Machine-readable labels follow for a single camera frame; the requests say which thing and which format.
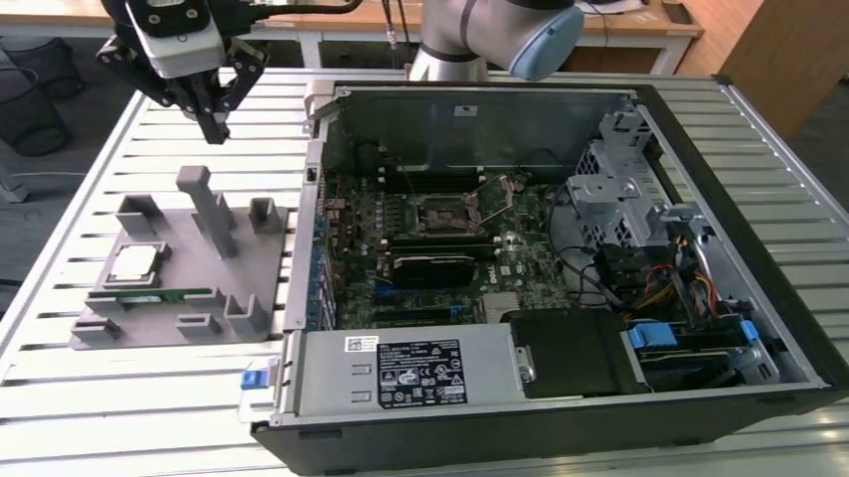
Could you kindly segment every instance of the robotic arm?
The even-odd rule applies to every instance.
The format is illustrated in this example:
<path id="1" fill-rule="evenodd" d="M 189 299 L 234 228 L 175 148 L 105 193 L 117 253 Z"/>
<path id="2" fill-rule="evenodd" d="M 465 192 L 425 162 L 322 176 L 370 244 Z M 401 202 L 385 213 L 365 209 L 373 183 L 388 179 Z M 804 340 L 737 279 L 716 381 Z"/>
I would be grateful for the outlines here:
<path id="1" fill-rule="evenodd" d="M 103 0 L 115 36 L 101 62 L 163 106 L 178 104 L 195 119 L 210 144 L 230 137 L 227 116 L 240 107 L 269 64 L 269 51 L 237 37 L 274 15 L 344 14 L 364 0 L 341 6 L 260 6 L 245 0 Z M 230 66 L 237 78 L 219 81 Z"/>
<path id="2" fill-rule="evenodd" d="M 250 0 L 103 0 L 115 36 L 99 61 L 159 104 L 177 104 L 210 144 L 230 137 L 227 117 L 260 80 L 269 51 L 238 37 L 276 15 L 345 14 L 344 5 L 254 5 Z M 575 0 L 430 0 L 413 80 L 485 80 L 486 60 L 527 80 L 563 65 L 584 28 Z M 219 69 L 237 77 L 222 84 Z"/>

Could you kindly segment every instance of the motherboard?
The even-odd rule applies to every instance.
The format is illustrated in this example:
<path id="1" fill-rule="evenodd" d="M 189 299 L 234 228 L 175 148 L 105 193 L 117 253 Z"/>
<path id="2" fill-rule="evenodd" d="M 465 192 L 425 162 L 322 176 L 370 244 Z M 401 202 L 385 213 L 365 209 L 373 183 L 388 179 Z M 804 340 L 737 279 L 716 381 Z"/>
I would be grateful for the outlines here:
<path id="1" fill-rule="evenodd" d="M 329 174 L 337 329 L 498 323 L 573 302 L 531 173 Z"/>

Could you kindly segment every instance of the slotted aluminum table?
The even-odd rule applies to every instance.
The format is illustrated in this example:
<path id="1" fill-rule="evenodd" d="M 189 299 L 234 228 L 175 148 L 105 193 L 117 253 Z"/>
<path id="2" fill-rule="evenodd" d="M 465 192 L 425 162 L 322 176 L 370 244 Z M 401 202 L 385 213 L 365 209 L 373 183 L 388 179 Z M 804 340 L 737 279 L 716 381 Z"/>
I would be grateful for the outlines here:
<path id="1" fill-rule="evenodd" d="M 293 475 L 237 416 L 240 377 L 281 343 L 78 352 L 67 348 L 83 299 L 118 232 L 123 193 L 189 207 L 183 165 L 215 173 L 232 206 L 273 196 L 300 203 L 313 79 L 401 80 L 398 72 L 276 70 L 232 116 L 234 139 L 207 145 L 177 109 L 138 95 L 0 322 L 0 474 Z M 733 87 L 711 79 L 575 75 L 560 82 L 649 82 L 737 200 L 777 262 L 849 355 L 849 218 Z M 684 179 L 673 170 L 673 182 Z M 290 216 L 293 250 L 297 215 Z M 284 259 L 278 301 L 288 297 Z M 276 329 L 281 330 L 281 311 Z M 535 459 L 393 475 L 842 475 L 849 472 L 849 410 L 836 404 L 776 418 L 716 443 Z"/>

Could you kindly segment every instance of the blue connector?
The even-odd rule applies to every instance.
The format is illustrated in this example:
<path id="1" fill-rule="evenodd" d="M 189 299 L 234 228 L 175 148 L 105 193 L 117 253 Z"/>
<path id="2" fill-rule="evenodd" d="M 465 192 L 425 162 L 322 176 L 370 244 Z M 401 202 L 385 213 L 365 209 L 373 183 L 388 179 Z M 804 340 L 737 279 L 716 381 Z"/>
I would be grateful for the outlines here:
<path id="1" fill-rule="evenodd" d="M 669 323 L 640 323 L 628 330 L 628 338 L 636 350 L 679 346 L 679 339 Z"/>
<path id="2" fill-rule="evenodd" d="M 452 305 L 449 307 L 449 309 L 452 310 L 452 319 L 457 320 L 461 315 L 464 314 L 464 311 L 466 310 L 466 306 L 465 305 Z"/>
<path id="3" fill-rule="evenodd" d="M 755 328 L 755 323 L 752 323 L 751 320 L 743 320 L 741 329 L 748 341 L 751 343 L 755 343 L 757 339 L 760 338 L 760 335 L 757 334 L 757 328 Z"/>
<path id="4" fill-rule="evenodd" d="M 242 372 L 242 391 L 264 390 L 269 387 L 269 370 Z"/>

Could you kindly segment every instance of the green circuit board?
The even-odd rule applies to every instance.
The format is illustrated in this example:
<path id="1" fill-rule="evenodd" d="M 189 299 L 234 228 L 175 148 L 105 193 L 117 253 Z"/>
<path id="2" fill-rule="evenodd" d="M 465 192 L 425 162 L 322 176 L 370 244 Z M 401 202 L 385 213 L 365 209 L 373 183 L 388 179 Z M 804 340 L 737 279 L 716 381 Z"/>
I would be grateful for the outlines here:
<path id="1" fill-rule="evenodd" d="M 544 229 L 551 185 L 523 187 L 506 199 L 500 193 L 505 174 L 488 174 L 477 196 L 478 227 L 464 225 L 457 197 L 386 194 L 373 178 L 337 178 L 330 182 L 326 213 L 337 301 L 337 329 L 418 326 L 417 321 L 376 320 L 376 313 L 401 310 L 452 310 L 452 323 L 486 323 L 482 297 L 515 292 L 523 309 L 571 306 L 567 280 L 557 266 Z M 436 204 L 422 220 L 417 205 Z M 476 263 L 469 286 L 449 289 L 398 290 L 390 280 L 388 238 L 486 237 L 498 244 L 494 260 Z"/>

